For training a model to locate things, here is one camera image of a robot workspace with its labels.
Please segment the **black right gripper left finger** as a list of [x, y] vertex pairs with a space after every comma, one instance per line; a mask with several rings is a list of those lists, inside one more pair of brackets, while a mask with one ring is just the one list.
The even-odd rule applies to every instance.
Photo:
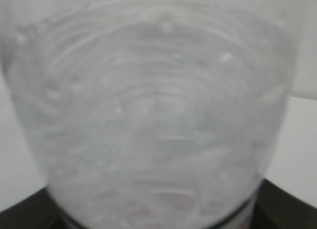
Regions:
[[0, 213], [1, 229], [65, 229], [56, 205], [43, 188]]

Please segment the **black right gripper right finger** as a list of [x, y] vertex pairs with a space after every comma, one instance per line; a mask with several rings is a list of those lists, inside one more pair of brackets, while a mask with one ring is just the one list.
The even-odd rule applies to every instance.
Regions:
[[265, 180], [251, 229], [317, 229], [317, 209]]

